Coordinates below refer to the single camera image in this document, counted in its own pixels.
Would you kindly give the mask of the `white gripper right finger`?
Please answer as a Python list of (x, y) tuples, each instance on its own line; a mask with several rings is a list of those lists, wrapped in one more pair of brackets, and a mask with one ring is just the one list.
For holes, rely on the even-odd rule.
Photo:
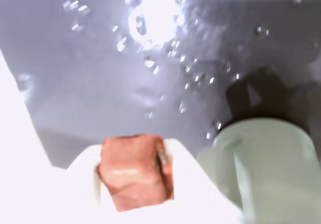
[(165, 140), (173, 162), (174, 199), (120, 212), (120, 223), (241, 223), (240, 208), (223, 195), (190, 152), (176, 139)]

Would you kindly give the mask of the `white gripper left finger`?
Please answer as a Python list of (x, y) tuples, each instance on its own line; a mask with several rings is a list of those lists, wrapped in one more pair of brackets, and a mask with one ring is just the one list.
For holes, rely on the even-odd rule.
[(1, 223), (117, 223), (100, 151), (90, 146), (68, 169), (54, 167), (1, 58)]

